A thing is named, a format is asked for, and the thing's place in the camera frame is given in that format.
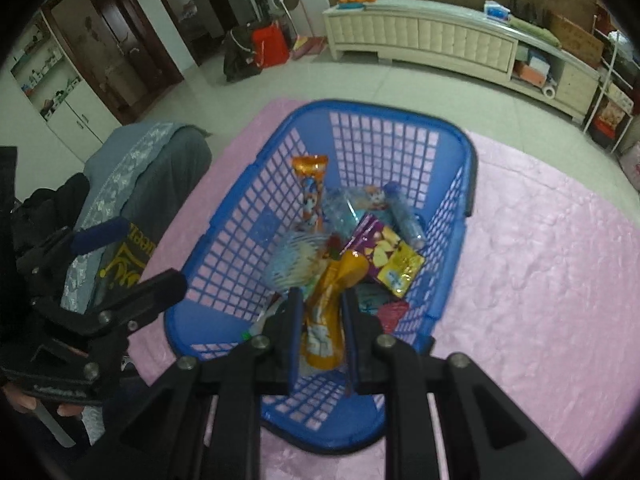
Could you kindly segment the operator left hand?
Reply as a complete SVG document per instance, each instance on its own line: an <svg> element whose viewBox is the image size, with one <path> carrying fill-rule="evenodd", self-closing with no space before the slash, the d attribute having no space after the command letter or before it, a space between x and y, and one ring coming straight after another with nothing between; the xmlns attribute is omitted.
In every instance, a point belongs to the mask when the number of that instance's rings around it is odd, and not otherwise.
<svg viewBox="0 0 640 480"><path fill-rule="evenodd" d="M20 388L17 388L12 384L3 386L2 392L6 396L6 400L9 401L12 408L20 413L35 411L38 405L38 400L36 398L29 396ZM84 409L85 408L81 405L61 404L56 412L62 417L75 417L79 416Z"/></svg>

